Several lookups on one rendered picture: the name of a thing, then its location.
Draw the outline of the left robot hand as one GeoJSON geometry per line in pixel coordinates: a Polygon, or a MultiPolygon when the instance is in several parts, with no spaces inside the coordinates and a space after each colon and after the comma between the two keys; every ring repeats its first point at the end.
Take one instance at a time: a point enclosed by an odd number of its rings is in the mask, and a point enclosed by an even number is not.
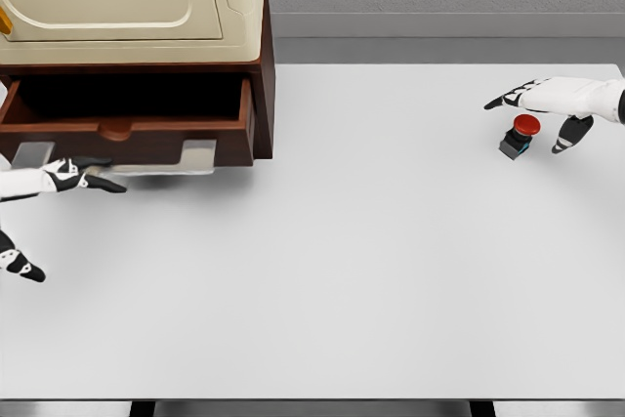
{"type": "MultiPolygon", "coordinates": [[[[110,158],[77,156],[54,160],[38,168],[11,169],[0,172],[0,203],[35,197],[41,193],[59,193],[74,188],[96,188],[109,193],[127,189],[109,179],[88,172],[93,166],[109,167],[110,158]]],[[[0,229],[0,271],[42,283],[46,274],[30,262],[11,237],[0,229]]]]}

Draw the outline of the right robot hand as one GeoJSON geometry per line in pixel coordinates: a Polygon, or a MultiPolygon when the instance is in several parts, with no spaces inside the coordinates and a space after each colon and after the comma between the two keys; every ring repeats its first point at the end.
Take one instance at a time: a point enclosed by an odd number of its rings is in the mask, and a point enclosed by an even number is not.
{"type": "Polygon", "coordinates": [[[534,79],[497,97],[484,109],[502,105],[520,107],[533,112],[566,115],[552,153],[561,153],[576,146],[594,125],[593,113],[586,100],[590,86],[598,81],[574,77],[534,79]]]}

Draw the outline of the brown wooden drawer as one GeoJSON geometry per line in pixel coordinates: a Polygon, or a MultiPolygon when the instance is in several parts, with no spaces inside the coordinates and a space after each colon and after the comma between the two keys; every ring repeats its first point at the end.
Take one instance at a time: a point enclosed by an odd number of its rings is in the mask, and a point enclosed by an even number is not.
{"type": "Polygon", "coordinates": [[[17,78],[0,105],[0,152],[52,142],[56,159],[174,164],[186,141],[213,140],[216,166],[253,163],[255,111],[240,74],[63,74],[17,78]]]}

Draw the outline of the grey metal cabinet foot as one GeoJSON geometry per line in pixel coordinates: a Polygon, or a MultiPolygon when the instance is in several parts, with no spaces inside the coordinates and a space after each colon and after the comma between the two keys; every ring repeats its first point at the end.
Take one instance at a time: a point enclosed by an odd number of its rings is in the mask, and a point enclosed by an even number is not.
{"type": "Polygon", "coordinates": [[[181,152],[181,172],[210,175],[215,171],[216,140],[185,140],[181,152]]]}
{"type": "Polygon", "coordinates": [[[21,143],[12,159],[12,167],[14,169],[39,168],[50,161],[54,149],[54,142],[21,143]]]}

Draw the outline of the red button switch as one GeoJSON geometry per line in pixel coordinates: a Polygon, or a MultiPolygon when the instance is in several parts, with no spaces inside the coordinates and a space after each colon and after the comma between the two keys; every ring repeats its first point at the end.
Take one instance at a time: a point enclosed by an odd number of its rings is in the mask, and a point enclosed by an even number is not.
{"type": "Polygon", "coordinates": [[[541,125],[536,117],[529,114],[518,115],[513,121],[513,126],[500,141],[499,150],[511,160],[516,160],[529,148],[533,137],[540,129],[541,125]]]}

